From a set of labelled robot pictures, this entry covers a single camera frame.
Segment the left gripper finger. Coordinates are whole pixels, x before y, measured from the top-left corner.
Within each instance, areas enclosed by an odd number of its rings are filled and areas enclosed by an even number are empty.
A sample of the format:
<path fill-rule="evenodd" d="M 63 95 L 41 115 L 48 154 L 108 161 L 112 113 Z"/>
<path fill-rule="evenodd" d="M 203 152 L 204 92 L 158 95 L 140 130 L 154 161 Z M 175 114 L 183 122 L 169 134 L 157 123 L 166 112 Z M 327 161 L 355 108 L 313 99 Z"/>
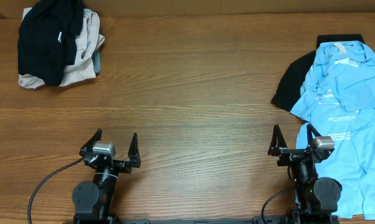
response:
<path fill-rule="evenodd" d="M 138 150 L 138 135 L 134 133 L 128 150 L 128 158 L 131 167 L 140 168 L 141 158 Z"/>
<path fill-rule="evenodd" d="M 99 128 L 96 133 L 81 147 L 79 155 L 85 156 L 88 152 L 93 151 L 93 146 L 102 138 L 102 130 Z"/>

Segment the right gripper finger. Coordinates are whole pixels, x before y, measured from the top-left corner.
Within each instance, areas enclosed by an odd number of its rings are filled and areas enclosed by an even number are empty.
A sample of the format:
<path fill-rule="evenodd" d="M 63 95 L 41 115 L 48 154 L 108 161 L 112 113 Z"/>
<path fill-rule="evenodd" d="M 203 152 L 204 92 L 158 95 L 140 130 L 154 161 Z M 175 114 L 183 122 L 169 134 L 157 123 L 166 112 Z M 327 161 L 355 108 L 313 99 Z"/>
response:
<path fill-rule="evenodd" d="M 306 126 L 307 140 L 309 146 L 317 146 L 318 137 L 321 137 L 321 134 L 313 127 L 311 123 Z"/>
<path fill-rule="evenodd" d="M 287 150 L 287 144 L 281 132 L 279 125 L 273 127 L 272 140 L 268 149 L 269 156 L 280 156 Z"/>

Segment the light blue printed t-shirt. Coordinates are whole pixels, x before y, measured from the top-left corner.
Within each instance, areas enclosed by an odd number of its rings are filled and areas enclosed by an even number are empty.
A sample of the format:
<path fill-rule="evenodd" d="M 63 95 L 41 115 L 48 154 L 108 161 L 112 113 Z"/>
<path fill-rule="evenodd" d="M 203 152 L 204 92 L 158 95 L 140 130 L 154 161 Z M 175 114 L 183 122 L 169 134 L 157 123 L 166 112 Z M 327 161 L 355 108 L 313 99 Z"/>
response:
<path fill-rule="evenodd" d="M 335 142 L 315 165 L 342 185 L 335 214 L 375 220 L 375 53 L 359 41 L 320 44 L 290 112 Z"/>

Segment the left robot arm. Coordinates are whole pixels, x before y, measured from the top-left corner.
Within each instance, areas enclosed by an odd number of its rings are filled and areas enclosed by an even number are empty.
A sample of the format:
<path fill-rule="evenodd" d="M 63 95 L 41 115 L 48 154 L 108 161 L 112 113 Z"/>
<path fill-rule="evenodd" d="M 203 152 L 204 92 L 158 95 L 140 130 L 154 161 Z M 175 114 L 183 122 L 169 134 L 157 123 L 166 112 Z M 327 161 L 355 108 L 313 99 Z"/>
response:
<path fill-rule="evenodd" d="M 81 182 L 73 190 L 74 223 L 120 223 L 120 219 L 110 212 L 118 176 L 130 174 L 133 168 L 141 166 L 137 134 L 132 137 L 127 161 L 115 159 L 113 143 L 101 138 L 102 130 L 98 129 L 80 150 L 84 164 L 95 173 L 93 180 Z"/>

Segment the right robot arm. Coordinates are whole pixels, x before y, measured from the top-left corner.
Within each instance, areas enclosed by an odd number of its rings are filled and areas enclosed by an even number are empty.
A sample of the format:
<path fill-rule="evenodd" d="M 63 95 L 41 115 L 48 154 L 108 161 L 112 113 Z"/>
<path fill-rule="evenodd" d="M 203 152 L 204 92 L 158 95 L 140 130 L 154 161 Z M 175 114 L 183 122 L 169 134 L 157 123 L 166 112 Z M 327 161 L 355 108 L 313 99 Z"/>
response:
<path fill-rule="evenodd" d="M 286 166 L 296 195 L 295 209 L 283 217 L 274 218 L 274 223 L 338 223 L 333 213 L 338 209 L 341 184 L 329 177 L 318 177 L 315 164 L 330 157 L 335 143 L 329 136 L 321 134 L 311 125 L 306 126 L 308 144 L 304 149 L 289 149 L 279 125 L 273 128 L 268 155 L 277 156 L 278 166 Z"/>

